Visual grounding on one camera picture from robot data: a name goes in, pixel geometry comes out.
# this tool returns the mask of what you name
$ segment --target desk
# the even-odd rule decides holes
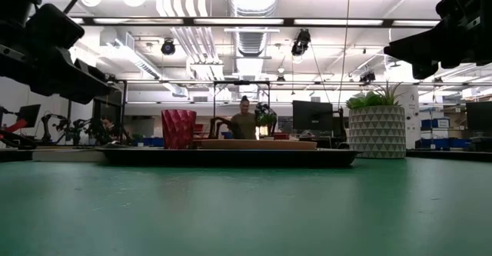
[[[489,255],[492,164],[0,164],[0,255]]]

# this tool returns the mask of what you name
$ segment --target computer monitor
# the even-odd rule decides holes
[[[333,105],[331,103],[293,101],[294,125],[298,131],[333,130]]]
[[[468,129],[473,131],[492,131],[492,101],[467,103]]]
[[[17,121],[24,119],[28,124],[24,128],[33,128],[38,120],[39,109],[41,105],[23,106],[17,114]]]

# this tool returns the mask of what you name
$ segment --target black tray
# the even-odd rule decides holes
[[[220,168],[336,168],[352,164],[358,151],[164,150],[99,148],[110,165]]]

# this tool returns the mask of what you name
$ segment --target ceiling camera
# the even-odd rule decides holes
[[[163,55],[173,55],[176,52],[176,47],[174,44],[175,40],[172,38],[166,38],[164,44],[162,45],[161,52]]]

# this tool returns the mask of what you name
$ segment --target red object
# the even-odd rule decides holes
[[[274,133],[274,140],[288,140],[289,134],[286,133]]]
[[[203,131],[203,125],[194,125],[194,131],[195,132],[202,132]]]
[[[193,129],[197,119],[197,112],[189,110],[163,110],[161,114],[164,148],[189,148],[193,142]]]
[[[20,121],[17,121],[16,123],[14,123],[14,125],[7,127],[5,129],[5,131],[10,132],[10,133],[14,133],[17,130],[24,128],[27,124],[28,124],[28,122],[26,122],[24,119],[22,119]]]

